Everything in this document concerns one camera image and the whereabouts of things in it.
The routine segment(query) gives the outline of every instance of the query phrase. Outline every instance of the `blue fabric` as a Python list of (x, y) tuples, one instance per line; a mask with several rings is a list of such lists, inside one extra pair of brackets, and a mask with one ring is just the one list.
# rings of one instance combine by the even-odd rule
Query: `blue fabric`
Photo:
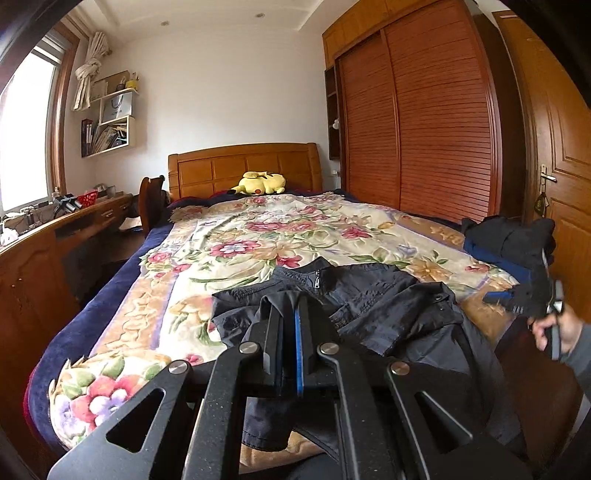
[(502, 268), (513, 275), (519, 283), (529, 283), (531, 281), (531, 272), (529, 269), (509, 262), (505, 258), (497, 257), (481, 247), (474, 244), (472, 240), (466, 238), (464, 241), (464, 251), (481, 262), (491, 263)]
[[(333, 190), (350, 202), (358, 202), (344, 190)], [(286, 192), (299, 196), (318, 193)], [(173, 209), (189, 205), (211, 206), (221, 202), (245, 198), (238, 194), (221, 194), (210, 199), (187, 198), (172, 203), (158, 225), (150, 232), (141, 248), (121, 267), (96, 297), (51, 341), (30, 380), (27, 398), (31, 420), (39, 434), (58, 455), (66, 450), (57, 438), (49, 419), (47, 389), (68, 359), (76, 361), (89, 354), (101, 334), (117, 312), (119, 305), (139, 276), (139, 258), (148, 250), (159, 246), (168, 236), (173, 224), (168, 220)]]

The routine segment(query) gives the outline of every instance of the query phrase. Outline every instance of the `tied curtain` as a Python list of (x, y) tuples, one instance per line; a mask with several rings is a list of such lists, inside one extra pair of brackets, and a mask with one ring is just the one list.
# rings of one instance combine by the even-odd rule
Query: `tied curtain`
[(73, 111), (86, 110), (90, 108), (90, 85), (92, 78), (99, 73), (100, 59), (109, 51), (107, 37), (103, 32), (95, 33), (92, 41), (88, 44), (86, 61), (82, 67), (76, 69), (78, 78), (78, 90), (74, 99)]

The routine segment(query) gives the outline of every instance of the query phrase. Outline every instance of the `blue strip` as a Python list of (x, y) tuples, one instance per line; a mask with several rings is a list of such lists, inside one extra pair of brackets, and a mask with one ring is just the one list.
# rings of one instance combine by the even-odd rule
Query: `blue strip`
[(300, 323), (300, 309), (295, 308), (295, 368), (296, 368), (296, 384), (297, 396), (304, 396), (304, 358), (301, 354), (301, 323)]

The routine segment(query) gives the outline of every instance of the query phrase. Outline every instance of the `yellow stuffed toy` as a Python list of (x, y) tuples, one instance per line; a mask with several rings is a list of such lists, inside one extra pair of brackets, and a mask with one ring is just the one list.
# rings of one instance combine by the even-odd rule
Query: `yellow stuffed toy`
[(228, 193), (245, 193), (247, 195), (264, 195), (271, 193), (283, 193), (285, 191), (285, 178), (278, 173), (266, 171), (247, 171), (238, 185)]

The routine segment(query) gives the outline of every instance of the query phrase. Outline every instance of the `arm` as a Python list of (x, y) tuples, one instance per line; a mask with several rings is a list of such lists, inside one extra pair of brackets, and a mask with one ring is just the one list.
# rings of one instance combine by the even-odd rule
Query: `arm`
[(585, 395), (591, 398), (591, 325), (578, 318), (567, 305), (558, 319), (552, 314), (533, 323), (531, 330), (539, 350), (544, 351), (547, 343), (544, 329), (554, 325), (556, 321), (560, 327), (560, 361), (573, 369)]

